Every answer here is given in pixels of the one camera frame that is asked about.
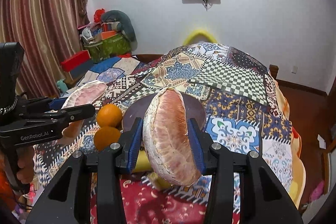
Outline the person left hand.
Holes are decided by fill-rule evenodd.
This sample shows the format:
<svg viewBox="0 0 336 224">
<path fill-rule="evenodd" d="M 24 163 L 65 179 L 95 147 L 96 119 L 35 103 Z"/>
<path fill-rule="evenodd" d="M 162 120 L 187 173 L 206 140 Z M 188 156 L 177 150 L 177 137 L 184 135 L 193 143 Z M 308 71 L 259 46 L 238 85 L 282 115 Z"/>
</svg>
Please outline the person left hand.
<svg viewBox="0 0 336 224">
<path fill-rule="evenodd" d="M 23 147 L 18 149 L 18 167 L 17 178 L 22 184 L 29 184 L 34 178 L 35 154 L 33 147 Z"/>
</svg>

